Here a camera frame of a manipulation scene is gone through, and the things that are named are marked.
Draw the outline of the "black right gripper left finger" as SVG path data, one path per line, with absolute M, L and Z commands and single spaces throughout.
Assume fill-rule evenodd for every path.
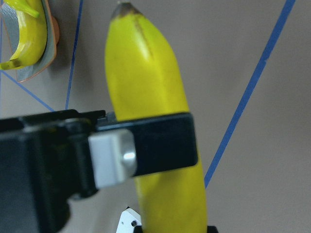
M 127 207 L 122 211 L 116 233 L 141 233 L 141 216 L 134 209 Z

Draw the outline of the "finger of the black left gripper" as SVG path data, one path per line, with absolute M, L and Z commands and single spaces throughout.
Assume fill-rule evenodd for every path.
M 88 143 L 96 188 L 198 162 L 190 113 L 102 122 Z

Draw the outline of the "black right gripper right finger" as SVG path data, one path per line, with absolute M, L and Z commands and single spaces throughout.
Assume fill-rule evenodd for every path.
M 207 233 L 218 233 L 216 226 L 207 226 Z

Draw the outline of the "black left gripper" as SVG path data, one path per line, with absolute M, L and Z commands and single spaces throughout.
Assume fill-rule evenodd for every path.
M 97 193 L 88 137 L 104 110 L 64 110 L 0 121 L 0 230 L 56 233 L 68 200 Z

